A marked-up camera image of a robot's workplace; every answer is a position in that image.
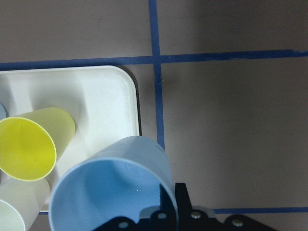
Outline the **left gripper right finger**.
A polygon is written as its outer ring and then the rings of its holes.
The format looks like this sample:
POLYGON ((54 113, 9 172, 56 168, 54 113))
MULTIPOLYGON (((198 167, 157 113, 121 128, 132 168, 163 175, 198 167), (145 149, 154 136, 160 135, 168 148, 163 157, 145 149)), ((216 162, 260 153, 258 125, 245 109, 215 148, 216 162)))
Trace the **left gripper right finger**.
POLYGON ((185 183, 175 184, 179 231, 214 231, 216 217, 206 207, 193 206, 185 183))

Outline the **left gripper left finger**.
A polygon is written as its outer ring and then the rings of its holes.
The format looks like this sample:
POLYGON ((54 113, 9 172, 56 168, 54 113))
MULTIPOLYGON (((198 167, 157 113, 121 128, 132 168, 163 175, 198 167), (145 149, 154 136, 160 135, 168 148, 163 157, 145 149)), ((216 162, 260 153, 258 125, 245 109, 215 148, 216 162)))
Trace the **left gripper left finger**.
POLYGON ((177 231, 178 209, 176 198, 177 183, 174 184, 174 201, 166 189, 160 185, 160 205, 154 205, 141 210, 137 223, 138 231, 177 231))

